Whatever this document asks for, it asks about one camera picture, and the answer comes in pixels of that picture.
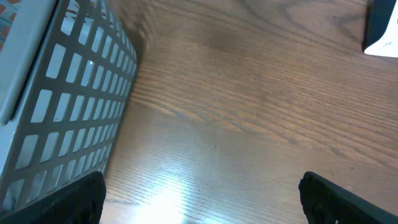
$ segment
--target black object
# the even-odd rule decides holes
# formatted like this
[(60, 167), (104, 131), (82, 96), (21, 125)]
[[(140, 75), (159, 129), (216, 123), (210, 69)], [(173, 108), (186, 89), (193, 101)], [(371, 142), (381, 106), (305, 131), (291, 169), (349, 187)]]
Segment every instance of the black object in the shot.
[(42, 200), (0, 218), (0, 223), (99, 223), (105, 195), (102, 173), (92, 172)]
[(313, 172), (304, 174), (298, 189), (309, 224), (398, 223), (395, 215)]
[(387, 30), (397, 0), (374, 0), (369, 5), (363, 50), (376, 43)]

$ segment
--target white perforated basket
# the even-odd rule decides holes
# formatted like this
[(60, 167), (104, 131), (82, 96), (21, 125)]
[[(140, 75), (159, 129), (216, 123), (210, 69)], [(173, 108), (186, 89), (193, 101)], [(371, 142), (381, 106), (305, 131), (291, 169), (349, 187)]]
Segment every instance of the white perforated basket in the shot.
[[(23, 0), (20, 7), (0, 53), (8, 72), (0, 73), (1, 214), (104, 172), (137, 65), (104, 0)], [(24, 27), (35, 23), (32, 15), (41, 23)], [(16, 45), (26, 30), (32, 35)]]

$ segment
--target table surface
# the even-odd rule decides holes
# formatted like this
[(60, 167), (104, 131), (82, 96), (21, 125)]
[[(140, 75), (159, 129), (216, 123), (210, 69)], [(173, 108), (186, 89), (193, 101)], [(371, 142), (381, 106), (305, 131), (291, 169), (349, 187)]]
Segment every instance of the table surface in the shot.
[(105, 223), (306, 223), (312, 170), (398, 214), (398, 59), (365, 0), (114, 0), (139, 72)]

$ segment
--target wooden table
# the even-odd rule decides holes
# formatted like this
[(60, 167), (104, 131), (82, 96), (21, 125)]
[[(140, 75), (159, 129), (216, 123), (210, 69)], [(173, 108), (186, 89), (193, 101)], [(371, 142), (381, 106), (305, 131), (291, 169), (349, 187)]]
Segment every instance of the wooden table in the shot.
[(139, 73), (102, 223), (306, 223), (312, 170), (398, 214), (398, 59), (366, 0), (114, 0)]

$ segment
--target black device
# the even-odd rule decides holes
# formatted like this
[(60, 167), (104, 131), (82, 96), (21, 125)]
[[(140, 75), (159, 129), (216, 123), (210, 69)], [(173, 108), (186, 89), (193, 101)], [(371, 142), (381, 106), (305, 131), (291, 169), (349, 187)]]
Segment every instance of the black device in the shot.
[(8, 223), (99, 223), (106, 195), (101, 172), (92, 172), (28, 207), (0, 218)]
[(313, 172), (304, 174), (298, 189), (309, 224), (398, 223), (395, 215)]

